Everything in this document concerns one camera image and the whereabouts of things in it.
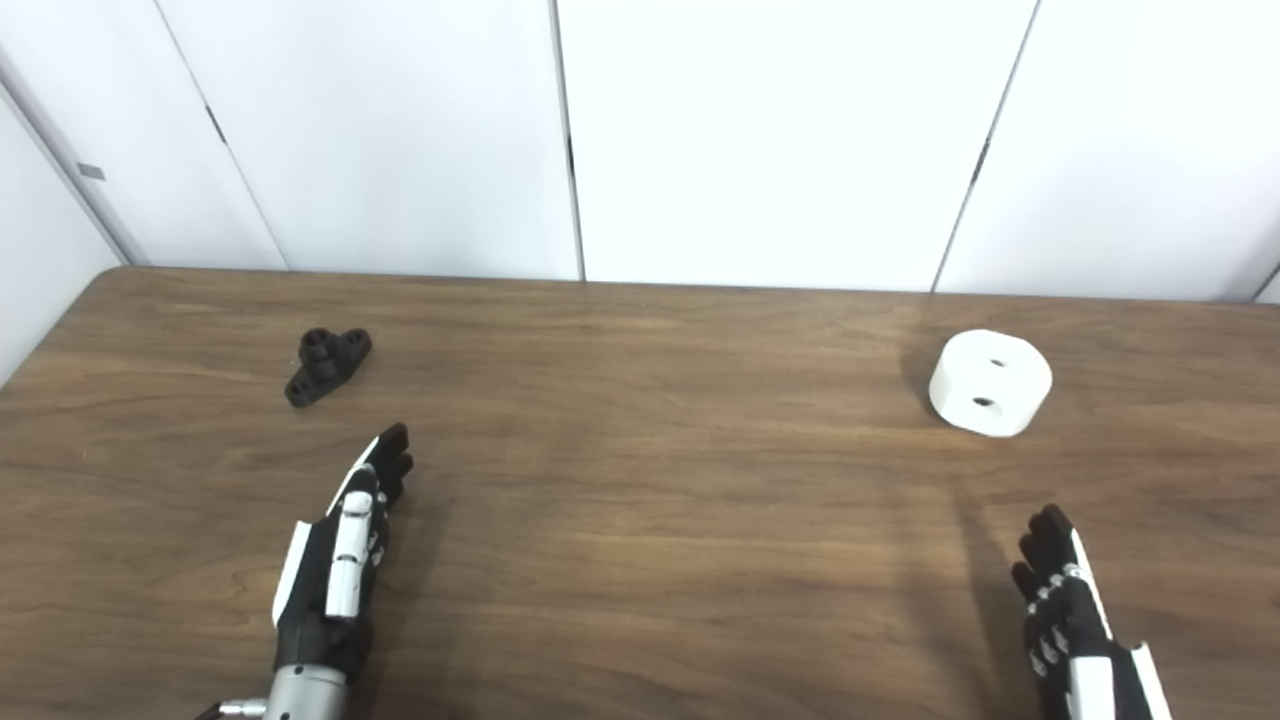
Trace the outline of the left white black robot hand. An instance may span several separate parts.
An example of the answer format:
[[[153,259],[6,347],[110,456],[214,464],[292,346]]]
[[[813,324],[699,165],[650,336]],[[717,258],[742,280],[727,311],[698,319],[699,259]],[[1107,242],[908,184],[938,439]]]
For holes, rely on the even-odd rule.
[[[412,466],[408,429],[396,423],[349,466],[323,516],[296,524],[271,606],[274,670],[326,667],[348,683],[360,676],[374,642],[372,592],[389,515]]]

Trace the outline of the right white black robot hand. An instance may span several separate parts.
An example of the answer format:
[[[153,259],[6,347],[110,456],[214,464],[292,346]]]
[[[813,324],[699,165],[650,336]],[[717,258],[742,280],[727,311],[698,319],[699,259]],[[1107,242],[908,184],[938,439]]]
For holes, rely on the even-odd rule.
[[[1169,719],[1148,644],[1115,639],[1082,536],[1056,503],[1033,514],[1011,578],[1044,719]]]

